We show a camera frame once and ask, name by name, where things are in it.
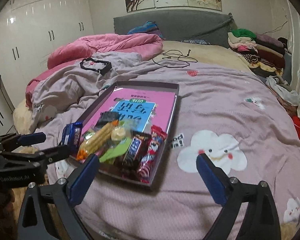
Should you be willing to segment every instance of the white cloud pattern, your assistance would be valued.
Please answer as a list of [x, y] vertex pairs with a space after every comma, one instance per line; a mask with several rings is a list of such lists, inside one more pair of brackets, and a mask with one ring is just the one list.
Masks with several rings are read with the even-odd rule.
[[198, 172], [196, 159], [201, 153], [205, 153], [227, 175], [231, 169], [243, 171], [247, 167], [247, 158], [239, 149], [239, 142], [231, 134], [218, 136], [209, 130], [196, 132], [190, 146], [179, 153], [178, 166], [185, 172]]

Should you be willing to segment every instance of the blue striped pillow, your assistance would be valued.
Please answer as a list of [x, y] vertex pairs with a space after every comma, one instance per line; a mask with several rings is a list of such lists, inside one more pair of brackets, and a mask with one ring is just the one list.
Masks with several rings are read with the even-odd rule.
[[134, 33], [157, 34], [160, 38], [163, 39], [162, 33], [154, 22], [146, 22], [143, 26], [131, 29], [127, 34], [129, 35]]

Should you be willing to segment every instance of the maroon clothes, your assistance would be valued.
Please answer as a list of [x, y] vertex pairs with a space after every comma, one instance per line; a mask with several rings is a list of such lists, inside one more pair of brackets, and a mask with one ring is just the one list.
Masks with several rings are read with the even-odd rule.
[[285, 63], [284, 58], [280, 58], [277, 55], [275, 55], [275, 54], [273, 54], [271, 52], [262, 50], [262, 49], [258, 49], [258, 54], [259, 54], [260, 58], [264, 58], [267, 61], [269, 61], [272, 64], [274, 64], [275, 68], [280, 69], [280, 68], [284, 68], [285, 67], [286, 63]]

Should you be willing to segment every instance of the pillow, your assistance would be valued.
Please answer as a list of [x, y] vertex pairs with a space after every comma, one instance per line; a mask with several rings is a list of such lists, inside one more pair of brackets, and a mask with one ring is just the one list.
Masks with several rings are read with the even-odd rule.
[[186, 40], [182, 40], [181, 42], [192, 43], [192, 44], [200, 44], [200, 45], [211, 45], [206, 40], [198, 40], [198, 39], [186, 39]]
[[13, 124], [19, 134], [29, 134], [31, 125], [32, 111], [26, 107], [24, 99], [13, 111]]
[[160, 38], [163, 39], [163, 35], [155, 22], [146, 22], [143, 26], [135, 27], [128, 31], [127, 35], [134, 33], [157, 34]]

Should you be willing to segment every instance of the black handle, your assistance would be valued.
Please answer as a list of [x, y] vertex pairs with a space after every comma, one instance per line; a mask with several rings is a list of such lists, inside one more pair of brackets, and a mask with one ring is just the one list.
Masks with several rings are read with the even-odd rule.
[[17, 47], [16, 47], [16, 51], [17, 51], [17, 54], [18, 54], [18, 58], [20, 58], [20, 57], [19, 57], [19, 52], [18, 52], [18, 48], [17, 48]]
[[13, 52], [14, 60], [17, 60], [16, 59], [16, 54], [14, 54], [14, 49], [12, 49], [12, 52]]

